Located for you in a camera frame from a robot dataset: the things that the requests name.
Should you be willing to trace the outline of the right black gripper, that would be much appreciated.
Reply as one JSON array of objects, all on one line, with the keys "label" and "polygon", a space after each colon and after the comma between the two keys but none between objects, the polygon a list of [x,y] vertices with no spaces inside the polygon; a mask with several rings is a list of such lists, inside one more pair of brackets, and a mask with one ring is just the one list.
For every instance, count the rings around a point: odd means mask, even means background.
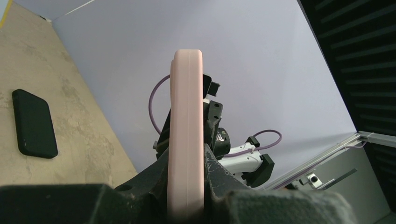
[{"label": "right black gripper", "polygon": [[[219,102],[204,100],[203,101],[203,127],[204,143],[207,144],[213,152],[215,158],[220,160],[224,157],[224,142],[218,137],[223,128],[219,128],[221,121],[223,105]],[[163,125],[160,137],[153,148],[156,150],[156,158],[165,152],[169,147],[170,138],[170,113],[168,114]]]}]

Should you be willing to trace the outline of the dark slatted wall panel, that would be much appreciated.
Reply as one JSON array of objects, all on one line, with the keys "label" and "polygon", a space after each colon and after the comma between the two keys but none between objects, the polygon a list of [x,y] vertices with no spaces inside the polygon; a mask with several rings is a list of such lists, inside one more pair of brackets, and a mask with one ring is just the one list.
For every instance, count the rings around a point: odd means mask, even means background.
[{"label": "dark slatted wall panel", "polygon": [[301,0],[391,211],[396,210],[396,3]]}]

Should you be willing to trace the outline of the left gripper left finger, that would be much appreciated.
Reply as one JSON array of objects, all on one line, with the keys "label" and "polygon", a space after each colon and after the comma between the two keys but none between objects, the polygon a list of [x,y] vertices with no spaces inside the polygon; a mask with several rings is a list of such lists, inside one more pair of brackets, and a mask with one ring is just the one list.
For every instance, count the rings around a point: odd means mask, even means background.
[{"label": "left gripper left finger", "polygon": [[107,184],[8,185],[0,188],[3,224],[166,224],[168,152],[112,188]]}]

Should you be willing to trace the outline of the black phone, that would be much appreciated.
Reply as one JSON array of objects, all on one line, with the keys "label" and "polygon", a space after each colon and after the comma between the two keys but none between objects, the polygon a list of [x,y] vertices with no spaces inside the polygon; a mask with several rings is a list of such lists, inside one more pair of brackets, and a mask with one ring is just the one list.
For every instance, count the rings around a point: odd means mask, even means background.
[{"label": "black phone", "polygon": [[45,159],[58,156],[48,103],[23,89],[12,92],[12,101],[19,151]]}]

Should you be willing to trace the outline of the aluminium frame rail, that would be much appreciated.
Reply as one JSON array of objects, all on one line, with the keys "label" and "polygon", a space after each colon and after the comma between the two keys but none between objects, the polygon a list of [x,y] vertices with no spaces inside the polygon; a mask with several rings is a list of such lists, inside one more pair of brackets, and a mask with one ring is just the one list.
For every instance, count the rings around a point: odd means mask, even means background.
[{"label": "aluminium frame rail", "polygon": [[343,152],[351,148],[357,148],[359,144],[366,142],[366,143],[373,143],[388,147],[395,147],[396,146],[396,137],[392,135],[385,135],[373,132],[365,132],[359,131],[349,138],[343,140],[340,143],[337,143],[335,146],[325,150],[324,152],[320,153],[319,155],[313,157],[312,159],[308,160],[307,162],[303,163],[302,165],[294,168],[287,174],[279,177],[278,179],[272,181],[270,184],[265,186],[265,189],[280,189],[284,186],[288,185],[289,183],[300,179],[302,176],[313,171],[316,167],[323,165],[324,163],[328,162],[329,160],[335,158],[336,156],[340,155]]}]

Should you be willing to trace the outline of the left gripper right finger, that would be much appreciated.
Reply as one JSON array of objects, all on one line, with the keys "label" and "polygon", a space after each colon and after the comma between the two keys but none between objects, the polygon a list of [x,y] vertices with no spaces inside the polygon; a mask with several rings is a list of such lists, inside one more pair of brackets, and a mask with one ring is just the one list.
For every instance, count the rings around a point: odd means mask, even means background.
[{"label": "left gripper right finger", "polygon": [[356,224],[351,205],[322,190],[253,190],[238,181],[204,145],[204,224]]}]

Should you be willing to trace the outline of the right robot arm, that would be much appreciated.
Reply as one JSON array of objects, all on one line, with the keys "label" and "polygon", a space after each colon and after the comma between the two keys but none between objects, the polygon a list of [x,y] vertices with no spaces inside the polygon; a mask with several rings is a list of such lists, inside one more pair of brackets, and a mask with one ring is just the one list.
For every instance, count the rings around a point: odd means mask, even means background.
[{"label": "right robot arm", "polygon": [[[263,130],[249,136],[245,143],[231,147],[228,132],[219,127],[223,105],[203,100],[204,109],[204,143],[209,146],[215,159],[242,183],[251,188],[263,185],[271,177],[275,163],[268,154],[260,151],[269,149],[282,140],[282,134],[276,130]],[[276,133],[278,139],[267,145],[260,146],[257,136],[262,133]]]}]

